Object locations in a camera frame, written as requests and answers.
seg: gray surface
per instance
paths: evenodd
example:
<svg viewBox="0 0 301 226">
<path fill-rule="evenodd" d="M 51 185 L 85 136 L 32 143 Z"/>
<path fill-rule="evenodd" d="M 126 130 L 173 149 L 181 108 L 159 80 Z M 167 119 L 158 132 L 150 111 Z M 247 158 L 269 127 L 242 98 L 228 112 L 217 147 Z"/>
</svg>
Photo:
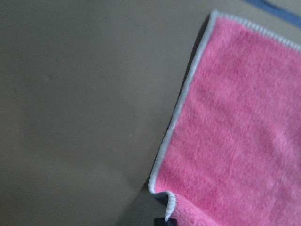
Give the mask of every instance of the gray surface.
<svg viewBox="0 0 301 226">
<path fill-rule="evenodd" d="M 148 225 L 163 211 L 135 197 L 214 8 L 301 43 L 238 0 L 0 2 L 1 225 Z"/>
<path fill-rule="evenodd" d="M 268 2 L 274 4 L 275 6 L 281 7 L 288 10 L 298 16 L 301 16 L 301 0 L 268 0 Z"/>
</svg>

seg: towel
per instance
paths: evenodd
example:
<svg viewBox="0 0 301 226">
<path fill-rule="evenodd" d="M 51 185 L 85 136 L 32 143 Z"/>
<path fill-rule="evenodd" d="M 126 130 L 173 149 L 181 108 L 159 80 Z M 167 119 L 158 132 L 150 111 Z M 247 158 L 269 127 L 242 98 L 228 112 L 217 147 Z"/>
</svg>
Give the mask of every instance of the towel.
<svg viewBox="0 0 301 226">
<path fill-rule="evenodd" d="M 149 190 L 179 226 L 300 226 L 301 46 L 213 11 Z"/>
</svg>

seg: fabric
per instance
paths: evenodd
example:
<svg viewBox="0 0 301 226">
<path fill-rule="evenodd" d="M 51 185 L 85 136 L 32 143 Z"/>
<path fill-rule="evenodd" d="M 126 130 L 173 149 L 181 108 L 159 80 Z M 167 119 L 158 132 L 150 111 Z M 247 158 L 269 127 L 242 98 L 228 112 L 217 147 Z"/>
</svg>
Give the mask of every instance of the fabric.
<svg viewBox="0 0 301 226">
<path fill-rule="evenodd" d="M 180 226 L 299 226 L 300 46 L 214 16 L 150 190 Z"/>
</svg>

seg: blue strip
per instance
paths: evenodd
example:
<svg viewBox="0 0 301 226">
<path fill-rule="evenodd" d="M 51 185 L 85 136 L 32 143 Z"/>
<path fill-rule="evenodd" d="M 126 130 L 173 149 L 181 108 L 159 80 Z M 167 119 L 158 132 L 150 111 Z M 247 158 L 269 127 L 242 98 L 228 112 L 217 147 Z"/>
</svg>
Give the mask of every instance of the blue strip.
<svg viewBox="0 0 301 226">
<path fill-rule="evenodd" d="M 264 11 L 267 11 L 277 17 L 280 17 L 281 19 L 301 28 L 301 17 L 298 15 L 287 11 L 283 8 L 280 8 L 278 6 L 275 6 L 271 3 L 268 3 L 267 1 L 264 0 L 244 0 L 246 2 L 249 2 L 250 4 L 261 8 Z"/>
</svg>

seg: black object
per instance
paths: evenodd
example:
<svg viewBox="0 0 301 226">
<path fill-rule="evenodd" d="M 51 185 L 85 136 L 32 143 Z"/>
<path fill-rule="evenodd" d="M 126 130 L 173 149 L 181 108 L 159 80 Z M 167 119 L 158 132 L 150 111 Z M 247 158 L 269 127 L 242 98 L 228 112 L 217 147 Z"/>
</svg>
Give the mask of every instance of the black object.
<svg viewBox="0 0 301 226">
<path fill-rule="evenodd" d="M 155 226 L 178 226 L 178 222 L 176 219 L 168 219 L 168 221 L 165 222 L 164 218 L 156 218 Z"/>
</svg>

